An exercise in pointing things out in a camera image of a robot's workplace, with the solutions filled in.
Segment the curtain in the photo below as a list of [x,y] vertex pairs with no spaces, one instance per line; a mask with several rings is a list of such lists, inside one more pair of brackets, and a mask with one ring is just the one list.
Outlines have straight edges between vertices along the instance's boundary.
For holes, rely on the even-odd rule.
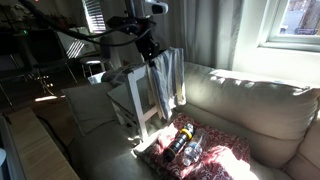
[[185,61],[231,69],[243,0],[164,0],[166,15],[154,16],[162,49],[182,47]]

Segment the throw pillow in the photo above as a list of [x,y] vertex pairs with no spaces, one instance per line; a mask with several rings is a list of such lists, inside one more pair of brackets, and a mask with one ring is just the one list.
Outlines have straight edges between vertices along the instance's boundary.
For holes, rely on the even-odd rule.
[[107,92],[109,83],[99,83],[62,90],[83,136],[100,125],[116,120]]

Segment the cable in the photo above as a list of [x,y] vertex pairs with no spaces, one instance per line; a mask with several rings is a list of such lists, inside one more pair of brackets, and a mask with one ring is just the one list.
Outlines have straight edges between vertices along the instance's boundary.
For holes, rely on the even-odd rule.
[[135,38],[135,39],[133,39],[131,41],[125,42],[125,43],[121,43],[121,44],[102,44],[100,42],[91,40],[89,38],[96,38],[96,37],[100,37],[100,36],[103,36],[103,35],[110,34],[110,33],[114,32],[114,31],[117,31],[118,28],[116,28],[114,30],[107,31],[107,32],[103,32],[103,33],[100,33],[100,34],[97,34],[97,35],[89,35],[89,36],[88,35],[84,35],[84,34],[81,34],[81,33],[78,33],[78,32],[71,31],[69,29],[61,28],[60,26],[58,26],[57,24],[55,24],[54,22],[52,22],[51,20],[46,18],[45,14],[43,14],[41,11],[39,11],[30,1],[28,1],[28,0],[19,0],[19,2],[24,7],[26,7],[35,17],[43,20],[49,26],[51,26],[53,29],[56,29],[56,30],[58,30],[58,31],[60,31],[60,32],[66,34],[66,35],[69,35],[71,37],[74,37],[76,39],[85,40],[85,41],[88,41],[88,42],[91,42],[91,43],[94,43],[94,44],[100,44],[100,45],[104,45],[104,46],[117,47],[117,46],[124,46],[124,45],[131,44],[131,43],[136,42],[139,39],[141,39],[143,36],[145,36],[151,30],[151,28],[153,28],[153,27],[151,27],[151,28],[147,29],[144,33],[142,33],[137,38]]
[[38,116],[38,115],[36,115],[36,116],[37,116],[37,118],[38,118],[39,120],[41,120],[42,122],[44,122],[44,123],[48,126],[48,128],[49,128],[50,131],[52,132],[54,138],[57,139],[57,141],[61,144],[61,146],[63,147],[63,149],[65,150],[65,152],[66,152],[66,154],[67,154],[67,157],[68,157],[68,159],[69,159],[69,163],[70,163],[70,165],[72,166],[72,158],[71,158],[71,154],[70,154],[70,152],[69,152],[68,147],[62,142],[62,140],[59,138],[59,136],[58,136],[58,135],[56,134],[56,132],[54,131],[54,129],[53,129],[53,127],[51,126],[51,124],[50,124],[45,118],[43,118],[43,117],[41,117],[41,116]]
[[121,43],[121,44],[104,44],[104,43],[100,43],[100,42],[97,42],[97,41],[93,41],[93,40],[90,40],[90,39],[86,39],[86,41],[88,42],[91,42],[91,43],[94,43],[94,44],[100,44],[100,45],[103,45],[103,46],[110,46],[110,47],[118,47],[118,46],[125,46],[125,45],[128,45],[128,44],[131,44],[131,43],[134,43],[138,40],[140,40],[141,38],[143,38],[143,36],[145,36],[149,31],[151,31],[151,29],[153,29],[154,27],[151,27],[151,28],[148,28],[147,30],[145,30],[140,36],[138,36],[137,38],[134,38],[128,42],[125,42],[125,43]]
[[103,32],[103,33],[99,33],[99,34],[95,34],[95,35],[87,35],[86,37],[87,38],[97,38],[97,37],[100,37],[100,36],[111,34],[111,33],[115,32],[115,31],[122,30],[124,28],[129,28],[129,27],[138,28],[138,25],[136,25],[136,24],[125,24],[125,25],[119,26],[119,27],[117,27],[115,29],[111,29],[109,31],[106,31],[106,32]]

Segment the couch armrest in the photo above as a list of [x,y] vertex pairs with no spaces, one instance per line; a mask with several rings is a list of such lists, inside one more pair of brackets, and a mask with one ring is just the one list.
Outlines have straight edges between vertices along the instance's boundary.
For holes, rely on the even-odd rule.
[[320,177],[320,116],[311,125],[287,172],[294,179]]

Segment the window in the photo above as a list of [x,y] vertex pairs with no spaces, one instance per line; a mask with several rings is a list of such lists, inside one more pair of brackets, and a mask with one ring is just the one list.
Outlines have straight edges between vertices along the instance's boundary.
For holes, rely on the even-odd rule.
[[82,0],[87,23],[92,33],[106,30],[100,3],[97,0]]
[[269,2],[269,14],[265,16],[272,22],[262,46],[320,51],[320,0]]

